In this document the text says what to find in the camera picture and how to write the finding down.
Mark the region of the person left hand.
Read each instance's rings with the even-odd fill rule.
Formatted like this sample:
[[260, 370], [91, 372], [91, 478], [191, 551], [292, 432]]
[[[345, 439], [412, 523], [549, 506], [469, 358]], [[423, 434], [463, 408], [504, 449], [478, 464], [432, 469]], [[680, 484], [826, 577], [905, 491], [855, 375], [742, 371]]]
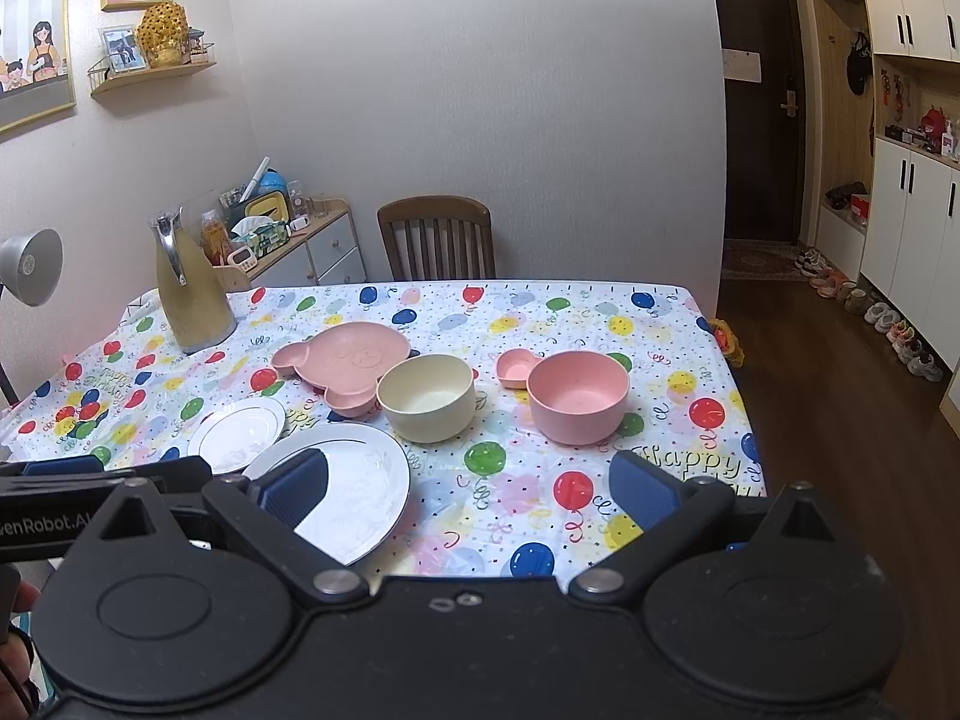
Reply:
[[16, 632], [11, 624], [14, 613], [31, 611], [39, 598], [39, 590], [21, 580], [11, 608], [2, 614], [2, 720], [31, 718], [36, 709], [36, 688], [31, 683], [34, 652], [28, 638]]

